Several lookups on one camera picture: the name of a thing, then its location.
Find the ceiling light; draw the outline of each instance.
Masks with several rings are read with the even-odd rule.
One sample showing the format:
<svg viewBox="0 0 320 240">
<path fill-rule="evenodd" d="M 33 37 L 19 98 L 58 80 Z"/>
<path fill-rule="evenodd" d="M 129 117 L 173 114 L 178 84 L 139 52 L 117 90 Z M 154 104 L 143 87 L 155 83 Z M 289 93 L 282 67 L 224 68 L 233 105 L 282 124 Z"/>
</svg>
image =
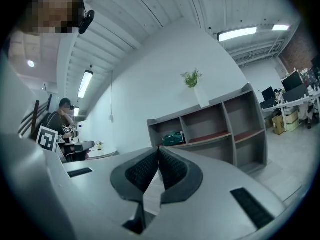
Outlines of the ceiling light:
<svg viewBox="0 0 320 240">
<path fill-rule="evenodd" d="M 242 28 L 242 29 L 228 31 L 228 32 L 221 32 L 217 35 L 217 38 L 219 42 L 222 42 L 232 38 L 252 35 L 252 34 L 255 34 L 256 32 L 257 32 L 256 27 L 248 27 L 248 28 Z"/>
<path fill-rule="evenodd" d="M 286 25 L 274 25 L 272 30 L 283 30 L 283 31 L 286 31 L 288 30 L 290 26 L 286 26 Z"/>
<path fill-rule="evenodd" d="M 80 89 L 79 89 L 79 92 L 78 92 L 78 98 L 83 98 L 86 94 L 86 90 L 89 86 L 89 83 L 91 81 L 91 78 L 93 77 L 94 73 L 89 71 L 89 70 L 86 70 L 84 72 L 84 75 L 83 75 L 83 78 L 82 78 L 82 82 L 81 82 L 81 85 L 80 85 Z"/>
<path fill-rule="evenodd" d="M 32 60 L 28 60 L 29 67 L 33 68 L 35 66 L 35 63 Z"/>
<path fill-rule="evenodd" d="M 79 115 L 79 110 L 80 110 L 80 108 L 78 108 L 77 106 L 74 107 L 73 115 L 74 115 L 75 117 L 77 117 L 77 116 Z"/>
</svg>

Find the black shirt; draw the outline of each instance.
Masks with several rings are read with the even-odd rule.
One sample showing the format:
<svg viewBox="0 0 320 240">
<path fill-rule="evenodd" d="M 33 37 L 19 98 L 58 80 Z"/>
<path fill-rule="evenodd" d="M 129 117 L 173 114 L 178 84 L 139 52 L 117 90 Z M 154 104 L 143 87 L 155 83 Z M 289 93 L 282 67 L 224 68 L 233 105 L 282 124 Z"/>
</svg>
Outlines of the black shirt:
<svg viewBox="0 0 320 240">
<path fill-rule="evenodd" d="M 68 132 L 69 124 L 64 116 L 59 115 L 58 112 L 53 112 L 43 126 L 57 131 L 58 135 L 63 136 Z"/>
</svg>

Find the floor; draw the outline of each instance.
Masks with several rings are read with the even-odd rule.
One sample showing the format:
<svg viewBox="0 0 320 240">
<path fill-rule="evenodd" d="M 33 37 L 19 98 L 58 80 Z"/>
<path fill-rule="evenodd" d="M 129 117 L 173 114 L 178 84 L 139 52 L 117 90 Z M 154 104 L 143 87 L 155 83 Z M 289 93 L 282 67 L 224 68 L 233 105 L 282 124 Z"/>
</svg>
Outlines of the floor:
<svg viewBox="0 0 320 240">
<path fill-rule="evenodd" d="M 313 125 L 311 129 L 301 125 L 295 131 L 281 135 L 276 135 L 272 128 L 268 129 L 268 165 L 249 175 L 289 206 L 306 193 L 319 167 L 319 137 L 320 124 Z M 146 212 L 155 216 L 159 214 L 164 191 L 163 182 L 157 174 L 144 194 Z"/>
</svg>

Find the desk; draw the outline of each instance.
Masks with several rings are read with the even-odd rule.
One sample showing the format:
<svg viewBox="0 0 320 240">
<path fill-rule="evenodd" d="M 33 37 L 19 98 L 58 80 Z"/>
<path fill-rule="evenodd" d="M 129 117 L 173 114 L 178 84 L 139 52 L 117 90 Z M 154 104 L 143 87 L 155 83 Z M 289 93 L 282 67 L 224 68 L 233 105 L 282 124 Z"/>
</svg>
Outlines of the desk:
<svg viewBox="0 0 320 240">
<path fill-rule="evenodd" d="M 303 103 L 306 103 L 306 102 L 309 102 L 309 101 L 316 99 L 316 102 L 318 104 L 318 110 L 320 111 L 319 97 L 320 97 L 320 91 L 317 91 L 317 92 L 314 92 L 312 96 L 304 97 L 304 98 L 294 100 L 291 102 L 287 102 L 287 103 L 283 103 L 283 104 L 278 104 L 273 107 L 261 109 L 261 111 L 262 111 L 262 113 L 265 113 L 265 112 L 272 112 L 276 109 L 280 109 L 281 113 L 282 113 L 283 123 L 284 123 L 284 131 L 287 131 L 287 122 L 286 122 L 284 109 L 299 106 L 299 105 L 302 105 Z"/>
<path fill-rule="evenodd" d="M 117 152 L 116 148 L 113 147 L 107 147 L 103 148 L 102 150 L 99 150 L 94 147 L 91 149 L 88 160 L 94 160 L 94 159 L 100 159 L 100 158 L 108 158 L 113 156 Z"/>
</svg>

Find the small plant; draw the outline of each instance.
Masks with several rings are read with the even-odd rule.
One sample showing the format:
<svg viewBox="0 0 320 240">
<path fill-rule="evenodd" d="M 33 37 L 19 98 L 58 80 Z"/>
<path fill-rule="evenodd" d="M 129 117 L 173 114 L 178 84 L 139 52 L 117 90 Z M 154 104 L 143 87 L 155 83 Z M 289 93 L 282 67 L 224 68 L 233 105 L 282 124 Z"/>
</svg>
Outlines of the small plant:
<svg viewBox="0 0 320 240">
<path fill-rule="evenodd" d="M 195 69 L 191 74 L 187 72 L 181 76 L 184 78 L 184 82 L 189 88 L 194 88 L 197 85 L 199 78 L 202 77 L 202 74 Z"/>
</svg>

